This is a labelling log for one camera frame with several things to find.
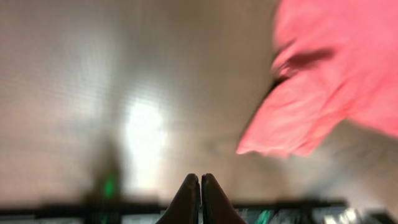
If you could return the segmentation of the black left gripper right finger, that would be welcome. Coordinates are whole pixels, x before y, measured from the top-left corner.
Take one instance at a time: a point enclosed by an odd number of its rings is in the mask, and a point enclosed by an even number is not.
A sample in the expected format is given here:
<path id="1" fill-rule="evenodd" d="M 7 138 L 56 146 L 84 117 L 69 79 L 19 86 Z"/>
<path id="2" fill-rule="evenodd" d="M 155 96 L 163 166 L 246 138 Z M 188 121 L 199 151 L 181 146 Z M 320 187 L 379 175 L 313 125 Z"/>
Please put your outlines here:
<path id="1" fill-rule="evenodd" d="M 201 201 L 204 224 L 246 224 L 213 174 L 201 177 Z"/>

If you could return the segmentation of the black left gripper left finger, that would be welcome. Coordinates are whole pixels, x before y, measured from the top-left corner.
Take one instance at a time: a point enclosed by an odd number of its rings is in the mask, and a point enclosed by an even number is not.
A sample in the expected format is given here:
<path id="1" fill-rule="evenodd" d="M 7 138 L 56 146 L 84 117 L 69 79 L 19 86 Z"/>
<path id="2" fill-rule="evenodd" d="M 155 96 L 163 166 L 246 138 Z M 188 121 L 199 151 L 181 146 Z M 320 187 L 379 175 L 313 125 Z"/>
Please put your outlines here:
<path id="1" fill-rule="evenodd" d="M 188 174 L 157 224 L 197 224 L 200 204 L 198 177 Z"/>

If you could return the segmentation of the red t-shirt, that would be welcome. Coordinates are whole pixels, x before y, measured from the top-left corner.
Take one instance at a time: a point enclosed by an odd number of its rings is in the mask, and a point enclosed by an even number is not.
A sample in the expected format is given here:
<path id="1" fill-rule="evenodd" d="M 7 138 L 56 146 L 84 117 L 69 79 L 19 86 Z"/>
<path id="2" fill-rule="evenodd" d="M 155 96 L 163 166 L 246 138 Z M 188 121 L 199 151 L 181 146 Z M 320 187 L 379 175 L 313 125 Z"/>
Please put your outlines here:
<path id="1" fill-rule="evenodd" d="M 345 119 L 397 136 L 397 0 L 281 0 L 274 45 L 238 154 L 305 156 Z"/>

